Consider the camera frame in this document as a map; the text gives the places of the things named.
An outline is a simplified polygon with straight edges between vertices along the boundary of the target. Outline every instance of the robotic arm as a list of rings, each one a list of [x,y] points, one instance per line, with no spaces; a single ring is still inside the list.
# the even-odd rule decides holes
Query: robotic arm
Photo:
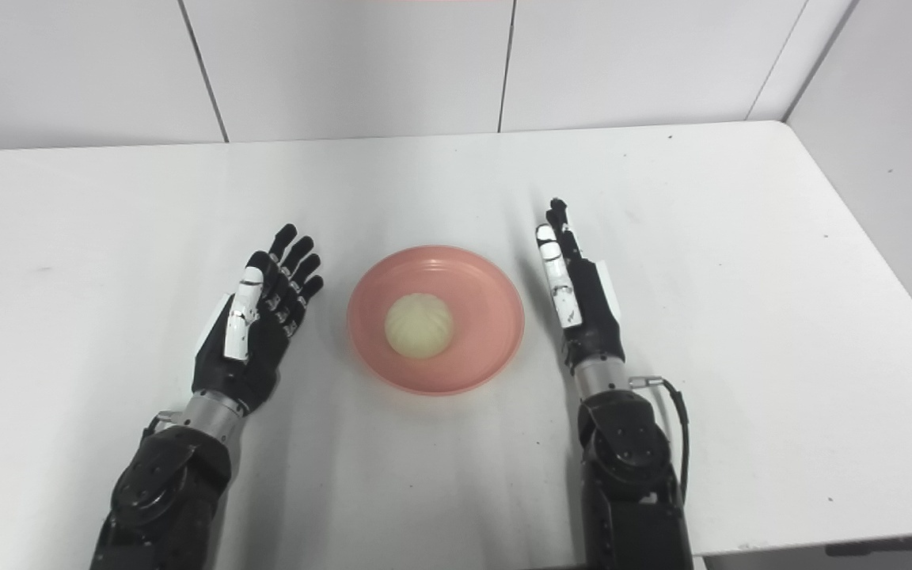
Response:
[[[276,386],[276,368],[322,288],[311,237],[285,226],[269,252],[256,252],[238,289],[196,354],[192,399],[160,412],[115,484],[91,570],[198,570],[210,526],[231,480],[232,428]],[[170,427],[158,430],[161,423]]]
[[[546,218],[537,228],[537,248],[564,333],[565,365],[579,387],[587,569],[690,570],[688,418],[681,394],[665,379],[627,375],[609,283],[580,253],[565,202],[553,199]],[[680,484],[652,405],[633,392],[658,385],[670,390],[683,427]]]

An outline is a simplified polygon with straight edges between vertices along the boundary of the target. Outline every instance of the table surface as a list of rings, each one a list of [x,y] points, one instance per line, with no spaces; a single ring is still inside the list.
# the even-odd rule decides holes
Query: table surface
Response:
[[[533,242],[555,195],[608,260],[629,371],[684,390],[695,553],[912,534],[912,301],[788,127],[719,123],[0,151],[0,569],[87,562],[286,221],[327,286],[234,445],[215,567],[580,560],[578,397]],[[345,335],[358,278],[424,243],[493,260],[525,308],[510,366],[459,396],[385,385]]]

